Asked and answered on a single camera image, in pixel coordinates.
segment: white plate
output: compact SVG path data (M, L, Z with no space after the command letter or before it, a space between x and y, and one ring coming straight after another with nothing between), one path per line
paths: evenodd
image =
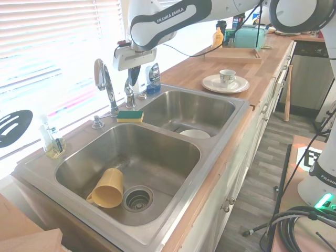
M240 93L250 87L250 83L242 77L236 76L236 81L231 84L231 88L221 88L217 85L220 84L219 75L211 75L203 79L202 86L207 90L217 93Z
M205 139L210 138L210 135L203 130L185 130L180 133L191 138Z

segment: saucer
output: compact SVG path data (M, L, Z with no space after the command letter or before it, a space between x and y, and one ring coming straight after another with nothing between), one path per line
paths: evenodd
M233 81L227 88L220 87L221 84L219 75L211 75L203 79L202 86L207 90L217 93L240 93L247 90L250 87L250 83L239 76L236 76L236 80Z

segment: coffee cup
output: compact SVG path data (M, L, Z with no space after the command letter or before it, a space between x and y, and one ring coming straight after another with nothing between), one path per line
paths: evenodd
M107 169L86 200L104 208L119 206L122 202L123 179L118 169Z
M220 76L220 87L230 88L231 84L236 81L236 72L233 70L221 70L219 72Z

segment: white bowl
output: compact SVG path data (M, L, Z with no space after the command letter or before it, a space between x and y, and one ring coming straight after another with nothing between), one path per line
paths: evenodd
M191 138L205 139L210 138L210 135L202 130L185 130L180 133L181 135L186 135Z

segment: dish soap bottle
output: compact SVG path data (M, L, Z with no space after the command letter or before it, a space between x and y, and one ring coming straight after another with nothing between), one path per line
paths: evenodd
M220 29L221 29L220 27L217 27L217 31L213 36L214 42L212 44L212 48L218 47L223 44L224 35Z
M56 159L66 150L65 140L56 127L49 125L48 117L45 114L40 115L39 120L38 130L41 134L43 149L49 158Z
M159 64L155 63L152 67L146 68L147 93L156 93L161 90L161 76Z

